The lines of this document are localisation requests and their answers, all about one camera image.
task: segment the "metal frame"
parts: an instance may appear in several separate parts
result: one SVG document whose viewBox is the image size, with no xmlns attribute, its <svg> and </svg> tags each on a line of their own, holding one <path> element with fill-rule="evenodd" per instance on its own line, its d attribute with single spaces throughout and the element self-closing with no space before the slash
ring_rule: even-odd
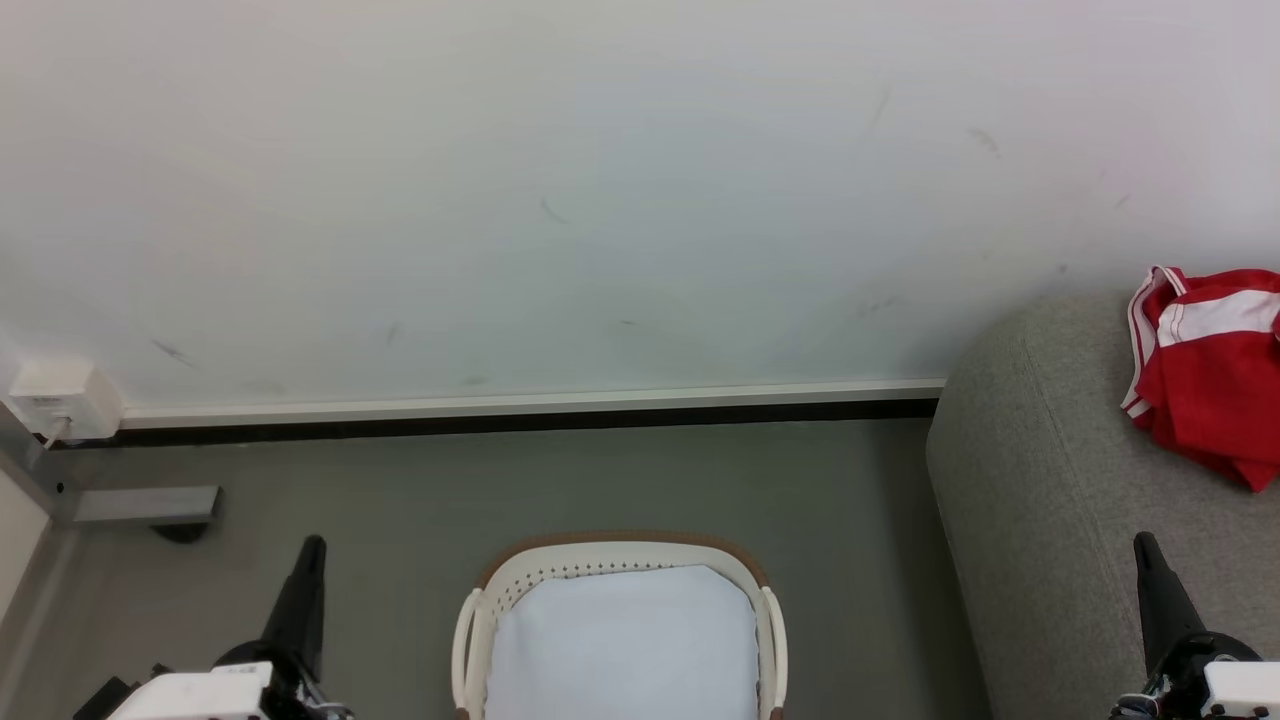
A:
<svg viewBox="0 0 1280 720">
<path fill-rule="evenodd" d="M 47 512 L 54 524 L 187 525 L 214 519 L 218 486 L 86 491 L 52 462 L 46 462 L 47 452 L 31 430 L 0 405 L 0 471 Z"/>
</svg>

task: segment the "brown basket rim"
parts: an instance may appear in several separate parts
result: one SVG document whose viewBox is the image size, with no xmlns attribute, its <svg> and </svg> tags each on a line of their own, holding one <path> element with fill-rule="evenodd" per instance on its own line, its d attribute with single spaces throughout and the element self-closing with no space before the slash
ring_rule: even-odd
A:
<svg viewBox="0 0 1280 720">
<path fill-rule="evenodd" d="M 539 547 L 552 547 L 557 544 L 577 544 L 589 542 L 666 542 L 676 544 L 696 544 L 701 547 L 710 547 L 714 550 L 721 550 L 732 555 L 739 562 L 741 562 L 748 571 L 751 573 L 751 578 L 755 579 L 755 584 L 768 587 L 769 578 L 764 574 L 764 568 L 751 557 L 751 553 L 744 550 L 741 546 L 732 543 L 727 539 L 705 536 L 699 533 L 677 533 L 668 530 L 589 530 L 580 533 L 552 533 L 547 536 L 535 536 L 520 541 L 518 543 L 507 547 L 498 555 L 489 568 L 485 569 L 484 574 L 480 575 L 480 582 L 476 584 L 477 588 L 489 587 L 489 580 L 493 579 L 494 573 L 498 568 L 502 568 L 512 557 L 525 552 L 527 550 L 535 550 Z"/>
</svg>

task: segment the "gray sofa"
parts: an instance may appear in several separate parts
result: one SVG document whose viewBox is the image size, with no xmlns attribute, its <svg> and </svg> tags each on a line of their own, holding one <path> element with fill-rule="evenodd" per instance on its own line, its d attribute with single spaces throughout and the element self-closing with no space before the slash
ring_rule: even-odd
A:
<svg viewBox="0 0 1280 720">
<path fill-rule="evenodd" d="M 1140 689 L 1139 530 L 1210 629 L 1280 659 L 1280 487 L 1252 495 L 1129 424 L 1126 304 L 1005 319 L 938 404 L 929 473 L 997 720 L 1101 720 Z"/>
</svg>

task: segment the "red garment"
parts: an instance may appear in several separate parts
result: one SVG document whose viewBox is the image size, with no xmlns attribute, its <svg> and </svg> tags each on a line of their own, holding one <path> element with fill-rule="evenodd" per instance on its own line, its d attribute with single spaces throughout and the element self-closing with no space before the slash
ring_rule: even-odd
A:
<svg viewBox="0 0 1280 720">
<path fill-rule="evenodd" d="M 1153 268 L 1129 333 L 1135 425 L 1253 492 L 1280 474 L 1280 274 Z"/>
</svg>

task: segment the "laundry basket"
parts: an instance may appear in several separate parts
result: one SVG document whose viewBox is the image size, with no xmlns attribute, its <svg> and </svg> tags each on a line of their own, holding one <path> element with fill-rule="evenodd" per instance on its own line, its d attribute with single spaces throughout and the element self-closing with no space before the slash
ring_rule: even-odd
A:
<svg viewBox="0 0 1280 720">
<path fill-rule="evenodd" d="M 460 720 L 484 720 L 485 688 L 498 619 L 538 583 L 705 565 L 741 588 L 755 611 L 759 717 L 782 720 L 787 694 L 787 632 L 778 598 L 742 548 L 707 536 L 658 532 L 571 533 L 508 548 L 462 603 L 453 632 L 452 689 Z"/>
</svg>

